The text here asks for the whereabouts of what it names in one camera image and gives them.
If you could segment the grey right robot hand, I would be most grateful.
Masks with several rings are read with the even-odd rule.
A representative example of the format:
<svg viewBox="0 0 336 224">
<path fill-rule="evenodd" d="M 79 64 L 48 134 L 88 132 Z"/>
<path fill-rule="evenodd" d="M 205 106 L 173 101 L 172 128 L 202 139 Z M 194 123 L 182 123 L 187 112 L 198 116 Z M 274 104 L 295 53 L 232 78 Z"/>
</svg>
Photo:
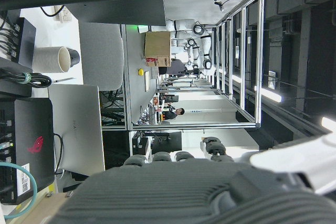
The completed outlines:
<svg viewBox="0 0 336 224">
<path fill-rule="evenodd" d="M 87 178 L 51 223 L 335 223 L 335 202 L 298 173 L 188 158 Z"/>
</svg>

